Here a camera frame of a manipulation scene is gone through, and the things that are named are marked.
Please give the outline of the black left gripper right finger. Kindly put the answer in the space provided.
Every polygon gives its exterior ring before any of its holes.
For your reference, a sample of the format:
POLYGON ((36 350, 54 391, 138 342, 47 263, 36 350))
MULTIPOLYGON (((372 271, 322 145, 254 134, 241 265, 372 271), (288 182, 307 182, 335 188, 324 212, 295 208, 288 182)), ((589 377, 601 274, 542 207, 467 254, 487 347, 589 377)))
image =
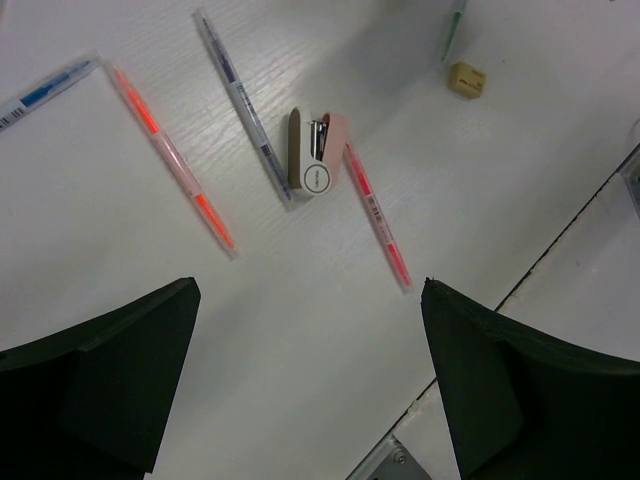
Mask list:
POLYGON ((464 479, 636 479, 639 364, 428 279, 421 310, 464 479))

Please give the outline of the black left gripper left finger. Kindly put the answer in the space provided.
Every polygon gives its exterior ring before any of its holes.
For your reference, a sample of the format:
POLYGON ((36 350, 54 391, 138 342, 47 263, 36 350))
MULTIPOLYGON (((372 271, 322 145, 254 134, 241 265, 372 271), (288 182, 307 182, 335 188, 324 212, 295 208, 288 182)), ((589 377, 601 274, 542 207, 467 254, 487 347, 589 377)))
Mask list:
POLYGON ((200 300, 181 278, 2 351, 2 473, 152 473, 200 300))

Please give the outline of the pink red highlighter pen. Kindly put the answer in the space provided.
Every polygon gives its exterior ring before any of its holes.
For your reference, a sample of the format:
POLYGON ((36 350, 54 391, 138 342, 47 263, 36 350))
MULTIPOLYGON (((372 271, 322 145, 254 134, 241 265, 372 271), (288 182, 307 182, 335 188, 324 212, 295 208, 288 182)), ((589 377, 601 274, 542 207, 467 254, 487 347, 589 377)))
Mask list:
POLYGON ((413 288, 411 276, 364 166, 350 143, 345 146, 345 165, 391 271, 401 291, 404 294, 409 293, 413 288))

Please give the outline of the orange highlighter pen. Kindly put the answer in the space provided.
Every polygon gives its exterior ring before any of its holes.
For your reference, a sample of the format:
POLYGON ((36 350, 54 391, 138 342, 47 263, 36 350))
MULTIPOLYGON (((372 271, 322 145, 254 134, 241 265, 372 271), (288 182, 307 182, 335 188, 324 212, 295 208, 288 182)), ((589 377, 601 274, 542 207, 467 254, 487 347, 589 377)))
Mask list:
POLYGON ((234 259, 237 256, 236 243, 221 216, 217 213, 192 173, 186 160, 167 133, 160 127, 146 102, 124 72, 109 61, 103 62, 103 68, 211 235, 216 239, 226 255, 234 259))

